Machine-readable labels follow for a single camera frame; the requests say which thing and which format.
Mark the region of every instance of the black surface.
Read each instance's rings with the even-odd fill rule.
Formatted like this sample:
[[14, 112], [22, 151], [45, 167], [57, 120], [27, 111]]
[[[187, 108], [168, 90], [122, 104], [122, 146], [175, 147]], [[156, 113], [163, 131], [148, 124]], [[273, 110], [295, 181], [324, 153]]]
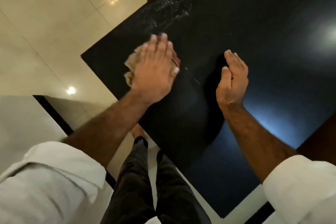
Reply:
[[246, 108], [296, 148], [336, 110], [336, 0], [150, 0], [82, 58], [120, 99], [124, 61], [163, 31], [181, 72], [140, 124], [224, 217], [259, 181], [215, 102], [222, 53], [249, 66]]
[[[53, 120], [60, 126], [64, 133], [69, 136], [73, 133], [72, 128], [65, 122], [59, 113], [52, 107], [48, 100], [42, 95], [33, 95], [37, 102], [44, 108], [44, 110], [53, 118]], [[116, 180], [106, 170], [106, 182], [114, 189]]]
[[245, 224], [262, 224], [274, 211], [272, 205], [267, 202]]

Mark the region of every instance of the sleeve cuff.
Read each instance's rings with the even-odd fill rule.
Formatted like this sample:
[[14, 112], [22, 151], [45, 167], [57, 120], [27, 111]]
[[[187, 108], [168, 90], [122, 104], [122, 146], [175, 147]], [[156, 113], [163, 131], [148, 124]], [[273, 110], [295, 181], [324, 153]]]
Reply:
[[2, 175], [0, 183], [14, 176], [29, 163], [44, 164], [66, 176], [82, 188], [93, 202], [102, 189], [106, 170], [87, 154], [61, 142], [45, 142], [33, 146], [20, 162], [12, 164]]
[[266, 198], [287, 223], [298, 223], [315, 205], [336, 194], [336, 167], [296, 155], [265, 179]]

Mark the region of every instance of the rolled-up sleeve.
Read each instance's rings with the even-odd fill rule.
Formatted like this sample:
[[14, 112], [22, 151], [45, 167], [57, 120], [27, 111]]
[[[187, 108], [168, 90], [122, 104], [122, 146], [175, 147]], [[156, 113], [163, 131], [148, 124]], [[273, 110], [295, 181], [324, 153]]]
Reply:
[[61, 142], [35, 145], [0, 176], [1, 223], [66, 223], [87, 197], [93, 203], [106, 171]]
[[263, 183], [266, 198], [288, 224], [334, 221], [336, 166], [296, 155], [279, 164]]

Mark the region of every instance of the bare foot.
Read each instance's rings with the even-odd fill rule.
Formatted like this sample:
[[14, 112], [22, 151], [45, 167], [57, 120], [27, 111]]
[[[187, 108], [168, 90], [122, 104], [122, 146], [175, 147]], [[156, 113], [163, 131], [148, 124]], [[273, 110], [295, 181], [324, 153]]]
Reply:
[[134, 137], [134, 139], [137, 138], [138, 136], [145, 137], [145, 132], [139, 124], [135, 125], [135, 127], [132, 129], [131, 133], [132, 133], [132, 136]]

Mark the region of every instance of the gray trousers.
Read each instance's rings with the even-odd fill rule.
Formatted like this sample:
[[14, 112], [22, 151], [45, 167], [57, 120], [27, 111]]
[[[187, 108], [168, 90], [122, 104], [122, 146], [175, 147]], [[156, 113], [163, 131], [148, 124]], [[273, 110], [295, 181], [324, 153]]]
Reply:
[[162, 151], [157, 154], [157, 206], [154, 209], [147, 149], [147, 141], [143, 137], [136, 138], [121, 167], [101, 224], [145, 224], [155, 216], [162, 224], [211, 223], [189, 185]]

